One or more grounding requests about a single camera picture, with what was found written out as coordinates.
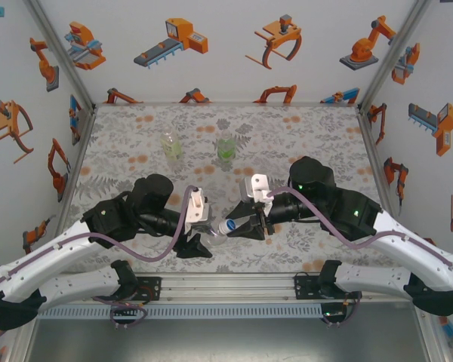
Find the white wall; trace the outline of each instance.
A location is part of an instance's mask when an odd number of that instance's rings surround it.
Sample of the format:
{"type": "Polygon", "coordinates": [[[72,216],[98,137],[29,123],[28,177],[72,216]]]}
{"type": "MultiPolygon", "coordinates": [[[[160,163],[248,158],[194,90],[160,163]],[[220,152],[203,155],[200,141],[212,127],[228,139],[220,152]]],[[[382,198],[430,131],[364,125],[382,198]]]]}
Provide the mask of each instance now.
{"type": "MultiPolygon", "coordinates": [[[[61,144],[66,156],[73,162],[79,145],[72,146],[69,129],[69,96],[74,91],[60,69],[59,88],[48,93],[45,79],[39,71],[39,58],[30,49],[29,38],[44,40],[23,2],[4,2],[5,17],[0,18],[0,100],[14,100],[28,113],[34,129],[22,137],[32,153],[14,164],[22,151],[6,137],[0,141],[0,265],[25,255],[22,233],[33,230],[52,214],[59,216],[62,204],[47,169],[52,138],[61,144]]],[[[44,51],[51,65],[57,60],[44,51]]],[[[19,129],[26,124],[19,118],[19,129]]],[[[66,172],[57,156],[54,162],[58,172],[66,172]]],[[[57,219],[48,226],[48,234],[41,242],[54,236],[57,219]]]]}
{"type": "MultiPolygon", "coordinates": [[[[376,106],[387,104],[386,136],[377,150],[382,161],[392,156],[409,169],[401,222],[453,252],[453,131],[451,149],[439,157],[431,132],[408,120],[409,103],[433,114],[446,103],[453,105],[453,3],[431,5],[408,45],[416,42],[421,45],[421,53],[414,73],[404,85],[387,79],[374,102],[376,106]]],[[[374,138],[378,133],[379,122],[373,126],[374,138]]],[[[391,197],[397,205],[395,187],[392,184],[391,197]]]]}
{"type": "MultiPolygon", "coordinates": [[[[381,62],[353,71],[339,63],[339,58],[350,54],[353,44],[369,35],[371,21],[381,15],[386,15],[387,24],[398,31],[414,2],[43,0],[42,3],[60,36],[68,33],[70,22],[77,21],[103,43],[107,61],[92,70],[78,69],[95,102],[106,100],[111,87],[145,101],[178,102],[185,92],[198,87],[211,101],[245,102],[256,100],[268,87],[292,84],[298,86],[294,101],[319,102],[336,91],[367,88],[381,62]],[[248,54],[261,59],[265,41],[254,31],[261,31],[284,14],[291,15],[292,21],[302,28],[303,44],[297,56],[288,62],[271,54],[272,70],[245,58],[248,54]],[[136,56],[167,38],[165,21],[170,17],[192,22],[194,30],[208,38],[208,53],[187,50],[168,56],[151,69],[135,64],[136,56]]],[[[63,44],[69,47],[65,39],[63,44]]],[[[388,47],[387,39],[381,36],[374,55],[382,59],[388,47]]],[[[283,95],[272,99],[283,99],[283,95]]]]}

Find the gray floor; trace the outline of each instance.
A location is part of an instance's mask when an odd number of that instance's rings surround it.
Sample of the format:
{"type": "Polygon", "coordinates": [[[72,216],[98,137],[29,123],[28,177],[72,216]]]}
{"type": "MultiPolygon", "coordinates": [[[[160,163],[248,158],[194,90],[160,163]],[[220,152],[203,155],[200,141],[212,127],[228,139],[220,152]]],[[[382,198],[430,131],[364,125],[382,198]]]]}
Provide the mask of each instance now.
{"type": "Polygon", "coordinates": [[[319,320],[39,321],[27,361],[425,361],[408,303],[368,304],[345,327],[319,320]]]}

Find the floral tablecloth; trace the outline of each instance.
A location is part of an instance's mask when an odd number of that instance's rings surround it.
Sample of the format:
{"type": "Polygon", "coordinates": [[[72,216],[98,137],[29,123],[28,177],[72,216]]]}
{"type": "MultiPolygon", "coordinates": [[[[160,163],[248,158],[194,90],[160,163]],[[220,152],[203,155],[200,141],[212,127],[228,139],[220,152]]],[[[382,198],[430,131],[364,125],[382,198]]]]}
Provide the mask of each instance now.
{"type": "MultiPolygon", "coordinates": [[[[174,184],[168,207],[179,210],[188,185],[202,187],[214,215],[226,216],[239,201],[245,175],[265,173],[270,187],[286,184],[290,165],[303,155],[334,170],[338,186],[378,201],[356,110],[293,106],[102,106],[80,170],[66,225],[97,202],[131,190],[134,181],[161,173],[174,184]],[[170,165],[159,142],[164,124],[177,130],[183,161],[170,165]],[[223,164],[216,139],[228,129],[236,138],[236,158],[223,164]]],[[[138,235],[125,244],[144,256],[160,254],[170,238],[138,235]]],[[[232,238],[211,248],[211,259],[178,259],[171,253],[155,263],[140,262],[113,247],[74,265],[86,272],[128,260],[136,272],[298,272],[319,271],[326,259],[358,265],[392,265],[374,250],[347,250],[318,225],[286,223],[265,241],[232,238]]]]}

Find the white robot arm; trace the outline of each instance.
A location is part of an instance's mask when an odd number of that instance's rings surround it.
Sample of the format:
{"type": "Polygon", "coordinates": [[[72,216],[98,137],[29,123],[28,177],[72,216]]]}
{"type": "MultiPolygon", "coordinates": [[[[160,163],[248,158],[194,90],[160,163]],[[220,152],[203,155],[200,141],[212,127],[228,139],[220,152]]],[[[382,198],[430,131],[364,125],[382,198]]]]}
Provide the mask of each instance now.
{"type": "Polygon", "coordinates": [[[153,174],[139,179],[131,192],[101,201],[54,240],[1,265],[0,330],[20,327],[40,311],[73,300],[92,296],[119,300],[133,295],[138,282],[125,261],[118,260],[89,273],[59,274],[80,259],[109,249],[111,243],[122,247],[120,242],[132,239],[138,232],[173,238],[161,256],[138,256],[144,261],[160,260],[170,250],[181,259],[211,257],[200,243],[200,234],[188,240],[191,225],[208,218],[209,205],[202,190],[192,186],[187,189],[182,213],[165,209],[172,192],[173,184],[164,176],[153,174]],[[110,241],[98,235],[105,235],[110,241]]]}
{"type": "Polygon", "coordinates": [[[277,223],[317,216],[323,222],[321,228],[336,232],[346,245],[359,249],[362,245],[351,241],[372,236],[364,242],[366,246],[403,266],[373,268],[327,260],[316,282],[317,292],[327,298],[339,292],[385,293],[412,300],[432,314],[453,314],[453,253],[409,231],[367,196],[338,188],[332,169],[312,158],[303,157],[292,164],[291,188],[271,192],[268,183],[262,181],[265,179],[265,175],[253,175],[241,183],[242,201],[227,218],[250,219],[229,237],[263,240],[264,230],[271,235],[277,223]]]}

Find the plastic bottle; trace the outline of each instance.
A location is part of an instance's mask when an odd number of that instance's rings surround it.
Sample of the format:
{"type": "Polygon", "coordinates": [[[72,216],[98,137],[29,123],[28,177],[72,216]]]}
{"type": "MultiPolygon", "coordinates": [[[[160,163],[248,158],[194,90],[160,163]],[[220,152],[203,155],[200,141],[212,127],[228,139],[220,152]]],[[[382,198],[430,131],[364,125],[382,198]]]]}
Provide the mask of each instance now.
{"type": "Polygon", "coordinates": [[[235,158],[235,139],[229,130],[222,130],[217,142],[218,158],[230,162],[235,158]]]}
{"type": "Polygon", "coordinates": [[[205,228],[205,234],[202,235],[202,244],[208,247],[217,247],[228,240],[227,234],[235,230],[236,224],[231,219],[213,221],[205,228]]]}
{"type": "Polygon", "coordinates": [[[177,161],[181,158],[183,151],[181,150],[180,139],[172,126],[167,125],[163,128],[159,141],[168,159],[177,161]]]}

